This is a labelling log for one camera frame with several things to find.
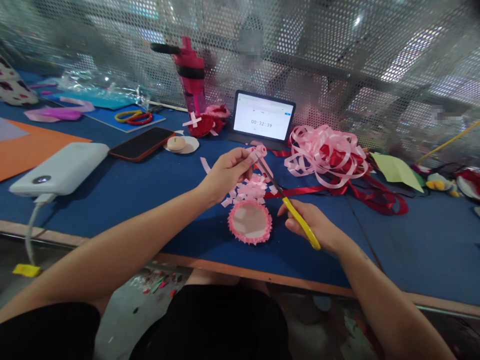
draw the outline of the charging cable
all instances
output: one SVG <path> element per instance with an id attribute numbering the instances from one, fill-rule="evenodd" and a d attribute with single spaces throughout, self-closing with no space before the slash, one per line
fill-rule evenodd
<path id="1" fill-rule="evenodd" d="M 31 213 L 30 221 L 28 222 L 28 229 L 25 236 L 26 253 L 28 255 L 28 260 L 30 260 L 30 264 L 33 266 L 36 266 L 34 260 L 34 248 L 32 247 L 32 232 L 34 230 L 34 222 L 37 218 L 37 215 L 39 214 L 40 208 L 45 204 L 50 204 L 56 197 L 57 195 L 54 193 L 44 193 L 37 197 L 34 201 L 35 208 Z"/>

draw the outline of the black shorts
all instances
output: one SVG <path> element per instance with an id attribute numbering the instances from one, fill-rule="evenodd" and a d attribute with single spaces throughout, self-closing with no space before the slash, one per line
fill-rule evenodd
<path id="1" fill-rule="evenodd" d="M 91 359 L 100 313 L 60 303 L 0 324 L 3 359 Z M 277 303 L 240 286 L 186 285 L 141 337 L 130 359 L 291 359 Z"/>

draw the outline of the metal mesh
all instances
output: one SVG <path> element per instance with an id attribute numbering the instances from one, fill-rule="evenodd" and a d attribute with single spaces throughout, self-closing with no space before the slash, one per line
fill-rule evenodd
<path id="1" fill-rule="evenodd" d="M 237 89 L 297 103 L 295 124 L 356 133 L 414 161 L 479 117 L 480 10 L 461 0 L 1 0 L 14 66 L 110 71 L 185 106 L 170 55 L 205 59 L 209 103 Z M 446 114 L 436 121 L 433 107 Z M 480 129 L 425 164 L 480 166 Z"/>

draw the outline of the leg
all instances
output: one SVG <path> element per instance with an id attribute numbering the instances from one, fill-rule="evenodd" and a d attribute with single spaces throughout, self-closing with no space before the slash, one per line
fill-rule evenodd
<path id="1" fill-rule="evenodd" d="M 265 281 L 254 280 L 254 279 L 249 279 L 249 278 L 246 278 L 246 277 L 242 277 L 238 284 L 240 286 L 245 287 L 245 288 L 258 290 L 259 292 L 262 292 L 262 293 L 270 296 L 270 291 L 267 288 L 267 284 L 265 284 Z"/>
<path id="2" fill-rule="evenodd" d="M 239 283 L 240 277 L 213 272 L 203 269 L 193 269 L 185 285 L 229 285 L 235 286 Z"/>

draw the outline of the yellow scissors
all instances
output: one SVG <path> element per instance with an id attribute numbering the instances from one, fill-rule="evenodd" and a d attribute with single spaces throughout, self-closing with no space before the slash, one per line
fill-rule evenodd
<path id="1" fill-rule="evenodd" d="M 258 163 L 260 164 L 261 166 L 261 169 L 263 170 L 263 172 L 268 176 L 268 178 L 270 179 L 270 181 L 273 183 L 273 185 L 275 186 L 276 190 L 278 191 L 278 193 L 280 194 L 281 196 L 281 200 L 283 201 L 283 203 L 285 204 L 286 208 L 288 209 L 288 211 L 290 211 L 290 213 L 293 215 L 293 217 L 295 218 L 295 220 L 298 221 L 298 223 L 300 224 L 301 228 L 303 229 L 303 231 L 305 232 L 307 238 L 308 238 L 308 241 L 310 242 L 310 245 L 312 248 L 314 248 L 315 250 L 320 250 L 320 244 L 319 244 L 319 241 L 317 240 L 317 238 L 315 237 L 315 234 L 314 232 L 312 231 L 312 229 L 310 228 L 310 226 L 307 224 L 307 222 L 304 220 L 304 218 L 302 217 L 302 215 L 299 214 L 299 212 L 294 208 L 294 206 L 292 205 L 292 203 L 290 202 L 289 198 L 285 196 L 284 192 L 282 191 L 282 189 L 280 188 L 280 186 L 277 184 L 277 182 L 274 180 L 273 176 L 267 171 L 267 168 L 266 166 L 264 165 L 264 163 L 262 162 L 262 160 L 259 158 L 258 159 Z"/>
<path id="2" fill-rule="evenodd" d="M 144 125 L 152 121 L 152 113 L 154 113 L 161 107 L 162 107 L 161 105 L 158 105 L 158 106 L 152 107 L 148 111 L 132 110 L 132 111 L 119 112 L 118 114 L 115 115 L 115 120 L 117 120 L 119 123 L 122 123 L 122 124 Z M 139 121 L 142 118 L 147 118 L 147 119 L 144 121 Z"/>

